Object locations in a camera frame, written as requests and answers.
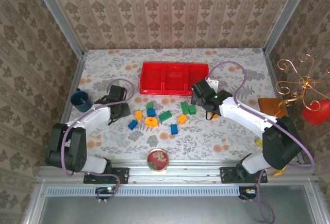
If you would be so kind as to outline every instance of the floral tablecloth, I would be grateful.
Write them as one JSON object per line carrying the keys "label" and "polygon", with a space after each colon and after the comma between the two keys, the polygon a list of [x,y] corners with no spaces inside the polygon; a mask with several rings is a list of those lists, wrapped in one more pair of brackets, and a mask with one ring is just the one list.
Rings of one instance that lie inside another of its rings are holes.
{"label": "floral tablecloth", "polygon": [[[275,97],[264,55],[259,48],[245,49],[125,49],[91,50],[85,56],[86,64],[79,88],[88,92],[95,101],[106,94],[108,83],[116,78],[125,78],[135,87],[135,95],[128,102],[131,115],[108,126],[102,124],[92,132],[87,142],[88,153],[109,159],[146,159],[154,148],[164,149],[170,160],[238,160],[256,146],[256,135],[235,121],[219,117],[205,120],[205,111],[196,107],[196,115],[188,115],[188,121],[178,126],[178,135],[171,135],[170,125],[177,123],[182,114],[180,102],[190,103],[188,96],[141,95],[139,81],[144,61],[207,63],[209,69],[221,61],[235,61],[246,69],[248,79],[239,92],[239,100],[259,110],[258,98]],[[219,90],[234,93],[242,82],[242,71],[235,65],[217,69],[211,78],[219,79]],[[129,84],[119,82],[131,91]],[[154,102],[159,115],[170,110],[172,117],[156,128],[144,122],[130,131],[127,125],[135,119],[135,111],[142,110],[146,117],[146,104]],[[70,120],[81,113],[73,108]]]}

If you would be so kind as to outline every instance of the dark blue mug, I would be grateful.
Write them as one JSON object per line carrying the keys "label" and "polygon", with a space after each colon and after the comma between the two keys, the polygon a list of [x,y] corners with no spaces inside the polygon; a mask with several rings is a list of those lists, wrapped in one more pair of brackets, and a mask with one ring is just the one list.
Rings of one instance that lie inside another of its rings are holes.
{"label": "dark blue mug", "polygon": [[92,107],[92,101],[88,98],[88,93],[77,89],[71,96],[71,103],[80,111],[87,112]]}

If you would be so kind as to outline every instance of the red tray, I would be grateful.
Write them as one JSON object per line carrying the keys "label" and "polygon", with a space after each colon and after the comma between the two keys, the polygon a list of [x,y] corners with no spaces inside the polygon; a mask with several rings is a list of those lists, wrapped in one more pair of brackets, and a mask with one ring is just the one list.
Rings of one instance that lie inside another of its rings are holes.
{"label": "red tray", "polygon": [[207,74],[208,65],[203,63],[145,62],[140,78],[140,93],[191,96],[191,86]]}

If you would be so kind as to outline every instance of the wall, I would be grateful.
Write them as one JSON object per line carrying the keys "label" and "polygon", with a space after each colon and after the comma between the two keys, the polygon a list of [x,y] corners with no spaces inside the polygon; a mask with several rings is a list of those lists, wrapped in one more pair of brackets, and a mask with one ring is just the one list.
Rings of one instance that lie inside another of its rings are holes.
{"label": "wall", "polygon": [[[317,85],[316,89],[330,97],[330,75],[325,71],[325,68],[330,66],[330,0],[300,1],[270,54],[278,80],[297,80],[292,69],[289,72],[282,72],[277,68],[276,63],[282,58],[294,60],[302,76],[308,73],[311,63],[299,63],[298,56],[301,53],[308,53],[315,58],[316,63],[311,77],[315,81],[328,80],[326,83]],[[290,87],[295,92],[298,85],[292,84]],[[306,99],[311,101],[324,98],[315,92],[308,91]],[[305,122],[301,115],[302,110],[301,101],[288,108],[302,142],[312,152],[317,163],[315,173],[330,209],[330,119],[319,126],[314,126]]]}
{"label": "wall", "polygon": [[76,63],[43,0],[0,0],[0,223],[24,216]]}
{"label": "wall", "polygon": [[262,47],[286,0],[57,0],[82,47]]}

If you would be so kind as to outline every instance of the green block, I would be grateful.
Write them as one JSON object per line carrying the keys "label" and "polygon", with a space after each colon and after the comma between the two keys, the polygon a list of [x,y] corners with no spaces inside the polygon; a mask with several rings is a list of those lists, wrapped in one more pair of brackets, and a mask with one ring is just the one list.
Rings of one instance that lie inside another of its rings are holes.
{"label": "green block", "polygon": [[189,114],[190,115],[196,114],[196,107],[194,105],[188,106],[188,109],[189,109]]}
{"label": "green block", "polygon": [[161,115],[158,116],[158,118],[161,122],[165,121],[166,119],[169,119],[170,117],[172,117],[172,114],[170,111],[162,113]]}
{"label": "green block", "polygon": [[181,102],[181,110],[183,114],[189,114],[188,104],[186,102]]}
{"label": "green block", "polygon": [[154,104],[152,102],[149,102],[148,104],[146,104],[147,109],[152,109],[153,107],[154,107]]}

